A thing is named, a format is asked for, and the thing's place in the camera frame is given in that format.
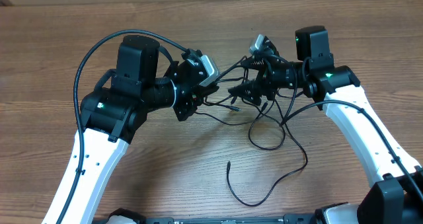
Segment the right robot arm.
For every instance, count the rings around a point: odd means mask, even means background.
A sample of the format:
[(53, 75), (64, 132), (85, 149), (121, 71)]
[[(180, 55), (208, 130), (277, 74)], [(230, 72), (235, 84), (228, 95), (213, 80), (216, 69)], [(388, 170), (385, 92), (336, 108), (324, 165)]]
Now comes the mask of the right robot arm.
[(258, 74), (229, 92), (259, 105), (263, 96), (273, 99), (279, 89), (302, 89), (350, 144), (369, 192), (360, 204), (332, 204), (312, 214), (285, 217), (284, 223), (421, 223), (422, 165), (384, 126), (352, 70), (335, 66), (326, 28), (297, 30), (295, 44), (297, 60), (289, 62), (266, 36), (257, 36), (243, 65)]

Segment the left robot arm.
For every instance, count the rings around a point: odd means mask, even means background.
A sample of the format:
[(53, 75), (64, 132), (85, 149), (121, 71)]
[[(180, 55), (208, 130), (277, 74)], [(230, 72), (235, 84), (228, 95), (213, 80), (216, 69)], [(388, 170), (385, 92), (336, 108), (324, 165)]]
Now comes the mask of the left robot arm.
[(158, 77), (167, 39), (141, 30), (124, 30), (122, 38), (116, 67), (99, 79), (93, 92), (73, 99), (73, 150), (45, 223), (90, 223), (111, 174), (148, 113), (172, 108), (184, 121), (217, 90), (218, 68), (201, 51), (183, 49), (182, 61), (171, 60)]

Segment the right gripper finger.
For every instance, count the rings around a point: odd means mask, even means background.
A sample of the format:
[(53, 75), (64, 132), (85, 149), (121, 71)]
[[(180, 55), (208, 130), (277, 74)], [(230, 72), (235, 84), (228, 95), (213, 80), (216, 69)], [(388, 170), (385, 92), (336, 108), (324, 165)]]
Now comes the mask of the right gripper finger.
[(228, 92), (232, 96), (243, 98), (257, 106), (261, 104), (262, 86), (258, 81), (252, 80), (241, 83), (228, 89)]
[(257, 61), (255, 59), (253, 59), (252, 57), (249, 57), (249, 58), (243, 60), (241, 62), (241, 67), (244, 67), (244, 68), (247, 68), (247, 69), (255, 69), (255, 70), (258, 70), (258, 71), (267, 70), (267, 69), (272, 70), (271, 64), (270, 64), (269, 61), (267, 61), (265, 59), (261, 59), (261, 60)]

